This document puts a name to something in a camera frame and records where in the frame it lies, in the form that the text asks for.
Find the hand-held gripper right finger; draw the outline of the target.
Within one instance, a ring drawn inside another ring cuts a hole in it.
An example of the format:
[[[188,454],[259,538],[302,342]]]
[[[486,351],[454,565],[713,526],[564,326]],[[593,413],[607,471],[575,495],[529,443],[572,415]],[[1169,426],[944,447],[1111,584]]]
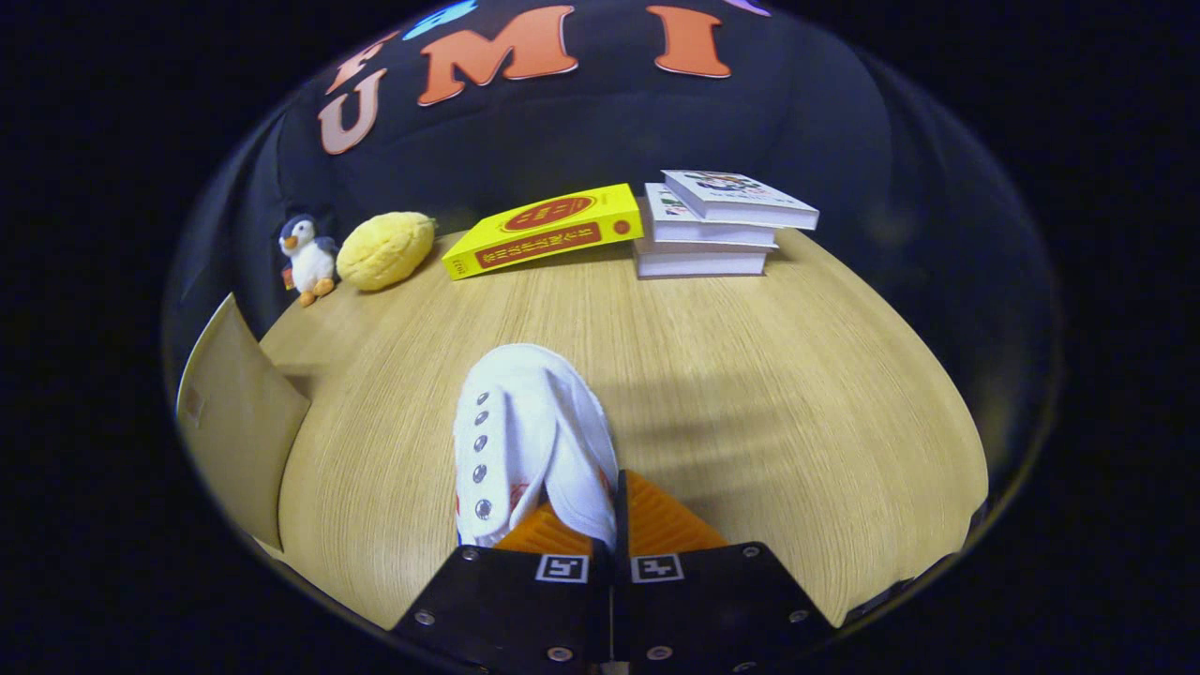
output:
[[[614,500],[612,649],[631,674],[779,674],[834,637],[770,546],[728,544],[641,474]]]

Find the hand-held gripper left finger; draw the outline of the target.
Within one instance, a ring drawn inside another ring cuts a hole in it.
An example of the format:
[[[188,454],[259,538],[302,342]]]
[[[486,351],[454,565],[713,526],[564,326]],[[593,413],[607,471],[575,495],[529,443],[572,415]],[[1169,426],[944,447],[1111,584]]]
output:
[[[599,674],[610,623],[608,546],[544,503],[493,546],[454,548],[390,632],[461,674]]]

